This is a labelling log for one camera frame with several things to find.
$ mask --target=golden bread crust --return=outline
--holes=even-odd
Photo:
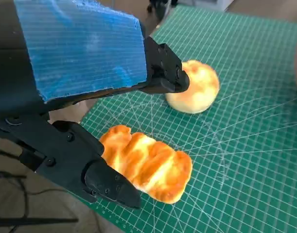
[[[220,90],[216,72],[209,65],[196,60],[183,62],[182,68],[190,79],[190,86],[182,93],[167,93],[169,105],[184,113],[205,111],[212,105]]]
[[[192,160],[163,142],[117,125],[101,138],[102,157],[137,189],[164,203],[177,202],[191,178]]]

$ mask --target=black plastic bracket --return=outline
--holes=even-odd
[[[166,44],[157,44],[151,37],[144,40],[147,80],[140,90],[148,94],[178,93],[189,87],[189,78],[182,70],[179,57]]]
[[[51,125],[44,116],[28,115],[0,120],[0,137],[22,147],[24,165],[85,201],[93,203],[99,196],[140,208],[138,190],[107,165],[103,145],[81,125]]]

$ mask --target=round bun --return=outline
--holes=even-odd
[[[167,102],[180,112],[201,113],[211,106],[220,90],[217,74],[209,65],[195,60],[183,62],[182,67],[190,85],[184,92],[167,93]]]

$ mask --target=black cable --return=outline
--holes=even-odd
[[[8,152],[5,152],[5,151],[3,151],[3,150],[0,150],[0,155],[1,155],[1,156],[8,157],[8,158],[10,158],[10,159],[18,160],[18,156],[14,155],[14,154],[11,154],[11,153],[8,153]]]
[[[27,196],[27,191],[25,188],[25,185],[23,184],[23,182],[16,178],[17,182],[19,183],[19,185],[21,186],[21,189],[23,191],[24,194],[24,214],[22,216],[22,218],[27,218],[28,214],[29,214],[29,200],[28,200],[28,196]],[[19,225],[14,226],[9,233],[14,233],[17,229],[18,229]]]
[[[2,151],[0,150],[0,155],[1,156],[5,156],[5,157],[8,157],[10,159],[15,159],[15,160],[18,160],[18,157],[13,155],[13,154],[10,154],[8,152],[5,152],[5,151]],[[45,189],[45,190],[42,190],[42,191],[39,191],[39,192],[28,192],[25,188],[25,185],[24,183],[22,182],[21,179],[23,178],[26,178],[26,176],[16,176],[16,175],[13,175],[11,174],[10,172],[6,172],[6,171],[0,171],[0,177],[5,179],[8,183],[12,184],[13,186],[15,186],[16,188],[18,188],[19,190],[21,190],[24,194],[24,214],[22,216],[22,219],[24,218],[27,218],[28,214],[29,214],[29,199],[28,199],[28,195],[40,195],[40,194],[43,194],[43,193],[46,193],[46,192],[52,192],[52,191],[57,191],[57,192],[67,192],[66,190],[63,190],[63,189],[55,189],[55,188],[49,188],[49,189]],[[11,182],[9,179],[15,179],[19,186],[13,182]],[[17,229],[18,229],[19,225],[16,225],[14,226],[10,231],[9,233],[14,233]]]

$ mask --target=white grid line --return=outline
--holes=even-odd
[[[189,221],[190,219],[195,219],[195,217],[192,216],[192,212],[195,209],[200,211],[201,214],[204,213],[208,217],[207,222],[203,222],[200,219],[200,217],[199,219],[197,219],[196,227],[194,228],[194,231],[196,232],[200,232],[197,229],[197,226],[200,222],[205,225],[206,230],[208,230],[208,227],[210,227],[210,229],[213,229],[214,231],[222,231],[222,229],[220,229],[219,227],[220,224],[224,224],[224,226],[226,225],[228,227],[228,230],[225,231],[227,233],[229,229],[231,229],[231,231],[241,230],[242,225],[247,224],[243,221],[244,214],[252,217],[252,219],[255,219],[255,212],[257,210],[257,206],[251,206],[249,203],[244,203],[242,200],[239,199],[239,196],[231,197],[236,201],[236,203],[245,204],[245,207],[249,206],[249,207],[252,207],[254,210],[253,215],[250,215],[249,213],[245,213],[241,209],[237,208],[237,204],[235,204],[235,206],[232,206],[232,208],[234,209],[237,208],[236,209],[237,211],[243,213],[243,216],[241,217],[241,219],[238,219],[237,217],[233,216],[233,219],[235,219],[240,224],[239,228],[234,228],[234,226],[232,225],[232,222],[229,222],[229,224],[227,224],[223,221],[223,216],[227,216],[227,217],[232,216],[229,213],[222,213],[218,218],[214,216],[215,210],[221,211],[220,207],[217,207],[216,204],[217,204],[217,201],[219,200],[220,194],[222,193],[223,195],[227,195],[227,199],[225,201],[219,200],[221,203],[223,203],[223,207],[224,207],[223,210],[226,208],[226,206],[229,208],[230,205],[227,201],[230,198],[230,191],[231,190],[238,191],[239,194],[243,192],[242,188],[247,187],[247,184],[245,184],[245,180],[246,178],[248,178],[247,172],[248,171],[253,172],[253,170],[251,169],[251,166],[256,165],[260,169],[264,169],[265,172],[259,173],[258,169],[256,169],[254,171],[255,176],[252,182],[258,185],[261,184],[262,187],[267,187],[269,188],[270,191],[268,193],[264,193],[262,189],[259,190],[255,188],[253,185],[251,185],[250,193],[252,190],[258,192],[258,196],[253,197],[253,199],[256,200],[257,203],[267,204],[267,207],[269,207],[268,203],[264,202],[264,200],[261,199],[261,194],[266,194],[267,199],[278,200],[280,204],[284,203],[284,206],[287,206],[286,211],[284,211],[280,209],[280,206],[277,207],[274,204],[271,205],[271,208],[274,208],[276,210],[275,216],[272,216],[271,215],[272,213],[267,213],[268,209],[266,209],[265,211],[259,210],[264,214],[262,229],[264,229],[265,225],[267,224],[265,221],[266,221],[266,218],[269,216],[271,216],[275,220],[275,224],[273,226],[270,226],[267,224],[266,226],[273,230],[283,232],[283,230],[286,229],[285,227],[292,227],[294,229],[297,229],[297,225],[296,226],[293,225],[294,220],[297,221],[297,216],[291,216],[292,214],[291,210],[297,210],[297,206],[292,205],[294,201],[297,201],[297,197],[292,197],[292,194],[295,193],[295,190],[297,191],[297,188],[295,187],[295,185],[297,185],[297,180],[296,180],[297,169],[292,171],[293,172],[292,177],[288,177],[288,170],[290,169],[290,166],[296,165],[297,167],[297,153],[293,154],[293,152],[297,152],[297,142],[296,143],[292,142],[292,140],[290,140],[290,136],[288,135],[288,133],[286,133],[286,132],[297,132],[297,118],[294,119],[292,117],[294,116],[294,114],[291,113],[291,111],[289,111],[289,109],[295,108],[297,106],[297,98],[296,98],[296,95],[294,95],[295,92],[293,94],[291,93],[289,98],[286,92],[284,92],[283,95],[282,95],[282,92],[277,93],[277,90],[279,90],[279,87],[275,83],[273,83],[272,88],[268,88],[265,86],[258,87],[257,85],[253,85],[252,82],[247,82],[248,81],[247,78],[243,79],[243,76],[255,76],[255,79],[253,80],[253,82],[260,84],[261,82],[263,82],[263,80],[261,80],[262,77],[265,76],[267,80],[269,77],[273,78],[273,72],[274,72],[275,74],[277,74],[277,77],[274,77],[276,83],[280,86],[283,85],[284,90],[296,90],[294,87],[289,86],[289,82],[283,79],[284,75],[290,74],[291,72],[290,68],[284,64],[278,66],[275,63],[276,60],[279,60],[280,62],[284,60],[284,63],[292,62],[291,60],[292,52],[291,52],[290,46],[291,44],[295,44],[295,41],[287,40],[287,39],[290,38],[290,35],[294,35],[294,31],[292,31],[289,28],[289,24],[283,24],[283,28],[280,28],[280,30],[283,30],[284,32],[287,31],[288,35],[286,34],[283,37],[281,36],[281,38],[278,38],[278,37],[271,38],[271,36],[268,36],[268,32],[271,32],[271,31],[274,32],[275,30],[277,31],[278,25],[275,24],[274,26],[269,27],[271,24],[269,23],[269,21],[266,21],[266,20],[262,20],[262,23],[264,23],[264,25],[261,27],[262,29],[260,30],[259,28],[255,28],[256,24],[258,23],[257,18],[253,18],[253,20],[250,21],[251,27],[247,28],[246,25],[240,21],[241,16],[222,15],[219,13],[209,14],[208,11],[194,10],[188,7],[178,7],[177,9],[180,9],[180,11],[176,10],[174,14],[170,16],[171,20],[166,21],[164,25],[165,28],[166,27],[168,28],[164,30],[159,30],[156,33],[155,37],[158,37],[160,40],[166,39],[170,41],[168,45],[174,51],[179,51],[178,54],[181,53],[180,56],[184,55],[183,59],[185,58],[199,59],[200,56],[202,56],[203,58],[202,61],[204,62],[210,61],[210,63],[214,63],[215,66],[213,68],[216,68],[216,70],[219,71],[220,73],[220,77],[222,77],[221,79],[222,96],[220,94],[216,101],[217,104],[213,105],[208,111],[204,113],[205,120],[199,119],[200,115],[194,118],[192,116],[179,114],[178,112],[172,109],[169,111],[169,108],[165,107],[165,104],[162,104],[162,103],[159,103],[159,106],[156,109],[156,103],[153,103],[153,97],[152,96],[148,97],[144,93],[139,93],[139,92],[135,92],[132,95],[128,94],[128,96],[122,95],[120,96],[119,100],[116,97],[107,98],[105,101],[101,100],[102,101],[101,103],[103,103],[103,106],[100,104],[100,108],[109,109],[108,113],[103,114],[103,116],[100,116],[100,117],[96,116],[99,111],[97,107],[98,104],[96,105],[96,107],[94,107],[94,109],[92,109],[90,113],[87,114],[86,120],[83,122],[83,125],[85,125],[86,129],[88,129],[89,131],[91,131],[92,126],[93,127],[97,126],[96,128],[92,129],[93,131],[92,133],[95,135],[97,133],[96,130],[98,130],[99,133],[101,132],[104,133],[103,130],[107,129],[110,125],[114,124],[112,120],[107,119],[108,115],[112,115],[113,118],[112,116],[110,117],[114,119],[114,121],[117,123],[120,122],[125,124],[127,122],[127,125],[128,125],[129,123],[132,122],[130,125],[128,125],[128,126],[132,126],[135,122],[136,125],[139,126],[139,130],[143,129],[145,133],[151,134],[152,136],[156,136],[158,140],[162,139],[165,142],[169,141],[175,145],[175,148],[183,148],[183,149],[186,149],[183,151],[190,151],[191,154],[195,154],[195,155],[191,155],[191,157],[193,158],[194,166],[195,167],[200,166],[200,168],[197,168],[197,169],[194,168],[192,171],[193,183],[192,184],[189,183],[187,185],[190,191],[184,193],[181,200],[183,205],[182,207],[180,207],[181,209],[179,209],[179,207],[176,207],[176,205],[174,205],[170,213],[168,213],[164,209],[165,205],[159,207],[159,206],[156,206],[153,201],[153,211],[147,212],[145,208],[143,208],[143,210],[141,211],[141,213],[146,214],[145,216],[149,216],[147,219],[141,218],[141,214],[138,214],[138,213],[134,215],[132,212],[130,212],[127,209],[123,209],[121,214],[118,216],[118,219],[122,219],[123,221],[125,221],[122,215],[123,213],[127,212],[129,213],[129,216],[127,217],[127,221],[126,221],[127,223],[130,218],[136,219],[136,223],[139,219],[141,219],[142,221],[145,222],[144,226],[148,224],[153,228],[154,231],[156,231],[158,230],[156,229],[156,224],[158,221],[161,221],[162,223],[164,223],[165,226],[166,225],[170,226],[172,229],[172,232],[179,231],[178,229],[176,229],[177,225],[179,225],[181,230],[184,232],[185,230],[187,230],[187,227],[189,228],[192,227],[191,225],[189,225]],[[208,16],[212,17],[212,15],[214,15],[214,19],[212,21],[208,20]],[[232,22],[232,25],[231,27],[224,27],[223,31],[221,32],[222,24],[225,22],[223,21],[222,24],[220,24],[220,23],[216,23],[216,20],[218,17],[222,17],[222,16],[225,17],[224,20],[229,20],[229,22]],[[211,24],[216,23],[215,27],[203,27],[203,29],[201,29],[200,26],[195,27],[195,25],[197,25],[195,23],[195,20],[196,20],[195,18],[198,20],[198,25],[201,23],[205,23],[207,25],[208,22],[210,22]],[[224,35],[226,35],[225,39],[221,41],[220,39]],[[233,53],[230,52],[230,50],[234,52],[238,52],[239,50],[238,47],[240,44],[235,43],[235,40],[233,38],[229,39],[230,38],[229,35],[231,37],[234,36],[235,40],[238,39],[240,40],[240,42],[250,41],[250,44],[245,44],[244,47],[241,47],[241,49],[246,48],[245,52],[241,51],[240,53],[241,56],[243,55],[247,56],[246,59],[242,59],[240,61],[240,58],[238,58],[238,56],[235,56]],[[192,38],[193,40],[192,42],[187,41],[187,38],[189,37]],[[279,53],[272,52],[273,47],[275,47],[277,51],[279,50],[280,52]],[[259,51],[261,48],[264,48],[263,53],[260,54],[261,57],[257,58],[257,56],[259,55],[257,51]],[[264,62],[264,64],[266,64],[265,65],[266,70],[259,71],[260,66],[255,63],[256,58],[258,59],[259,64],[261,62]],[[244,66],[244,63],[250,64],[250,68],[246,68],[246,65]],[[273,98],[264,96],[264,93],[270,94],[269,96],[272,95]],[[274,98],[277,98],[278,95],[280,96],[280,99],[283,101],[282,103],[278,103],[279,100],[274,99]],[[137,107],[136,103],[135,103],[136,105],[134,105],[134,101],[141,101],[141,100],[142,102],[144,100],[149,100],[149,101],[143,105],[140,104],[139,107]],[[140,113],[139,108],[142,108],[142,107],[144,107],[144,109],[142,113]],[[235,113],[238,111],[242,112],[243,114],[244,113],[246,114],[243,120],[239,121],[240,116],[237,113]],[[253,116],[249,116],[254,111],[258,111],[258,113],[256,113]],[[281,124],[280,122],[281,117],[286,115],[285,111],[289,111],[287,117],[290,120],[289,122],[287,122],[287,124],[285,123]],[[228,119],[228,122],[226,123],[225,127],[222,127],[221,123],[224,124],[225,118],[226,120]],[[106,123],[106,126],[102,127],[104,119],[108,120],[108,122]],[[166,126],[166,123],[169,124],[169,122],[172,123],[171,130]],[[189,127],[191,122],[196,122],[196,124],[191,125],[191,127]],[[263,130],[265,123],[267,123],[266,131]],[[262,150],[259,150],[259,145],[257,144],[258,140],[267,141],[267,137],[271,137],[271,139],[269,140],[269,144],[262,144]],[[294,141],[297,140],[297,135],[295,133],[292,134],[291,137],[293,137]],[[199,153],[203,151],[206,151],[206,154],[199,155]],[[231,155],[231,158],[228,159],[230,161],[230,164],[228,164],[227,166],[223,164],[223,162],[225,162],[225,158],[221,160],[221,164],[223,164],[224,169],[227,168],[227,171],[229,172],[231,171],[232,174],[233,173],[235,174],[234,176],[231,177],[232,179],[231,184],[229,184],[228,182],[225,182],[224,186],[220,186],[220,188],[216,187],[217,182],[219,182],[216,176],[218,174],[218,170],[214,168],[214,166],[219,165],[219,163],[214,160],[214,158],[217,155],[221,155],[222,158],[224,158],[225,155]],[[236,180],[236,175],[239,172],[238,169],[240,166],[242,166],[241,165],[242,162],[245,162],[245,163],[248,162],[248,165],[245,165],[243,167],[245,169],[245,174],[241,174],[241,177],[243,178],[243,180],[240,183],[240,187],[234,187],[233,184]],[[289,166],[285,167],[284,165],[285,162],[287,162]],[[284,169],[284,174],[279,174],[279,176],[282,177],[284,181],[276,180],[277,170],[279,168]],[[272,172],[274,174],[273,177],[266,176],[269,173],[272,174]],[[208,182],[207,178],[210,178],[210,180],[213,180],[213,183],[211,184],[211,186],[209,186],[210,189],[206,193],[202,189],[205,187],[208,187],[209,185],[208,183],[206,183]],[[285,184],[286,179],[291,180],[291,183]],[[273,185],[270,186],[265,182],[262,182],[261,180],[272,181]],[[202,185],[200,189],[194,186],[196,182],[197,183],[201,182]],[[284,188],[282,190],[278,190],[275,187],[275,184],[282,184],[283,187],[290,188],[291,192],[284,193]],[[223,187],[229,189],[228,194],[222,191]],[[192,194],[192,191],[195,191],[195,190],[198,191],[196,196]],[[273,191],[275,191],[275,194],[279,193],[280,197],[276,198],[275,196],[273,196]],[[199,199],[200,193],[205,193],[207,195],[206,200],[208,200],[208,198],[211,197],[216,199],[216,202],[213,204],[210,204],[210,203],[207,203],[205,200],[200,200]],[[282,199],[283,196],[290,197],[292,200],[291,203],[286,203]],[[147,204],[147,202],[150,203],[151,199],[146,200],[145,205]],[[200,202],[204,204],[204,208],[200,208],[199,206]],[[209,206],[210,208],[212,207],[210,214],[207,214],[206,212],[204,212],[206,205]],[[157,208],[158,210],[161,210],[159,216],[155,216],[155,208]],[[168,214],[167,219],[159,218],[162,212]],[[278,219],[279,212],[287,216],[286,219],[284,219],[285,221],[284,229],[279,228],[281,227],[281,225],[279,226],[277,225],[277,222],[280,221]],[[187,222],[182,222],[180,220],[182,213],[187,215],[187,218],[188,218]],[[148,219],[151,217],[151,215],[154,215],[153,226],[150,223],[148,223]],[[168,223],[168,219],[170,216],[178,218],[178,221],[174,224],[174,226],[171,226]],[[212,224],[210,224],[211,218],[214,219],[212,220],[213,224],[217,223],[216,225],[217,229],[212,228],[211,226]],[[253,226],[253,222],[249,224],[250,224],[249,226],[250,231],[252,231],[253,229],[253,231],[259,232],[259,230]]]

